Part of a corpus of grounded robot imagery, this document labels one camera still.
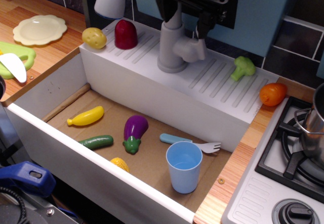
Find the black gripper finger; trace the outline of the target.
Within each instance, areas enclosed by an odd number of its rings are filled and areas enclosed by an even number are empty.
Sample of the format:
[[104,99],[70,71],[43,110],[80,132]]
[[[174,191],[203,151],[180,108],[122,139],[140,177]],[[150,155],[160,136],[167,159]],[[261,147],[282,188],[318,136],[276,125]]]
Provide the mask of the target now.
[[196,33],[198,39],[205,39],[210,30],[214,29],[215,25],[223,21],[223,8],[215,10],[200,10],[198,13],[198,22]]
[[156,4],[164,21],[170,21],[178,9],[176,0],[156,0]]

